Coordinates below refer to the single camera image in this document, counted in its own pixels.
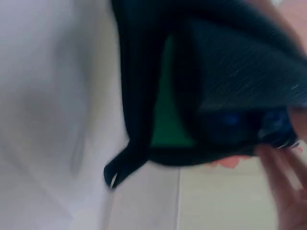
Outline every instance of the white surface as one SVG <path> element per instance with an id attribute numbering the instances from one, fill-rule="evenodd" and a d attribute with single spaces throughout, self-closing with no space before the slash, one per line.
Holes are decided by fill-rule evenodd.
<path id="1" fill-rule="evenodd" d="M 118 188 L 108 230 L 176 230 L 179 169 L 146 164 Z"/>
<path id="2" fill-rule="evenodd" d="M 124 145 L 117 40 L 106 14 L 94 0 L 0 1 L 5 230 L 101 229 L 103 167 Z M 104 46 L 92 74 L 90 45 L 101 22 Z M 94 110 L 84 148 L 90 80 Z"/>

